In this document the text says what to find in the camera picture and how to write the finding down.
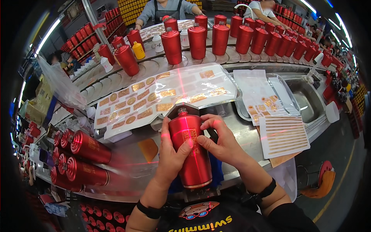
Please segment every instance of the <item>black t-shirt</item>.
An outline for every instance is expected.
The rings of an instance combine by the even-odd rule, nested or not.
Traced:
[[[203,202],[184,208],[175,217],[172,220],[161,218],[157,231],[319,232],[312,220],[293,203],[280,205],[264,217],[237,202]]]

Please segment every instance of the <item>person's left hand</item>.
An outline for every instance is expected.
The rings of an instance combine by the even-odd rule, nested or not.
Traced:
[[[156,171],[156,181],[170,185],[182,169],[185,159],[193,148],[192,139],[185,141],[175,152],[170,139],[169,118],[164,117],[161,129],[160,160]]]

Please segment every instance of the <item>white cloth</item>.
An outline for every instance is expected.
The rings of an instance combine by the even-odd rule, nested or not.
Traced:
[[[263,10],[259,1],[252,1],[249,4],[249,7],[251,9],[258,9],[258,10],[260,10],[264,16],[268,16],[268,17],[271,17],[271,18],[276,17],[275,14],[272,11],[273,9]],[[256,16],[256,14],[254,12],[253,12],[253,15],[254,15],[253,19],[258,19],[258,17]],[[251,12],[250,12],[249,9],[246,10],[246,12],[243,14],[243,17],[244,18],[252,18]]]

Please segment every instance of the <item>black wristband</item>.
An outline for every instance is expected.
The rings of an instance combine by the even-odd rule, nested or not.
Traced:
[[[139,209],[140,212],[144,213],[147,215],[147,217],[152,218],[152,219],[159,219],[162,215],[162,208],[156,209],[152,207],[145,207],[142,205],[140,200],[137,203],[137,208]]]

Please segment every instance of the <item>apron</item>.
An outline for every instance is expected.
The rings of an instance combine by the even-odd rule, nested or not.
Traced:
[[[179,11],[182,5],[182,0],[179,0],[177,10],[158,10],[156,0],[154,0],[154,4],[155,4],[155,24],[162,23],[162,18],[166,15],[171,16],[177,20],[180,20]]]

